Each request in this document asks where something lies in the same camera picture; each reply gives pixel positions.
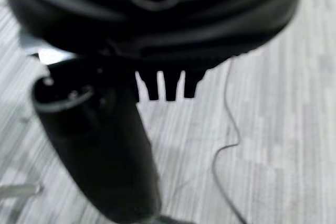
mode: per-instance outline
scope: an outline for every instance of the thin wire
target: thin wire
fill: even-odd
[[[230,107],[227,103],[227,89],[228,89],[230,76],[232,74],[233,65],[234,65],[234,59],[231,58],[230,63],[229,63],[229,68],[228,68],[228,71],[227,71],[226,80],[225,80],[225,86],[224,86],[224,108],[225,108],[225,110],[226,110],[226,112],[229,116],[229,119],[232,122],[234,130],[237,134],[238,141],[235,144],[225,145],[225,146],[223,146],[223,147],[221,147],[220,149],[217,150],[216,154],[214,155],[213,162],[212,162],[212,174],[213,174],[213,177],[214,177],[216,187],[218,188],[218,190],[220,192],[220,195],[226,201],[226,203],[230,206],[230,209],[232,210],[232,212],[236,215],[236,217],[238,218],[238,220],[240,221],[241,224],[248,224],[247,220],[243,217],[243,215],[240,213],[240,211],[237,209],[235,204],[232,202],[232,200],[228,196],[228,193],[223,188],[223,186],[222,186],[222,184],[219,180],[217,170],[216,170],[217,161],[218,161],[218,157],[219,157],[220,153],[224,150],[229,149],[229,148],[237,147],[242,142],[242,135],[241,135],[240,130],[238,128],[237,122],[232,115],[231,109],[230,109]]]

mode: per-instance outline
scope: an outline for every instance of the gray carpet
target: gray carpet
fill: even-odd
[[[41,182],[46,190],[2,200],[0,223],[108,223],[69,178],[32,113],[30,86],[44,70],[24,57],[17,31],[0,0],[0,184]],[[336,0],[302,0],[280,36],[235,59],[228,102],[243,143],[221,154],[218,171],[250,223],[336,223],[335,38]],[[139,83],[164,212],[199,224],[238,223],[209,172],[216,150],[237,141],[223,108],[227,67],[209,71],[193,101],[180,88],[175,103],[149,102]]]

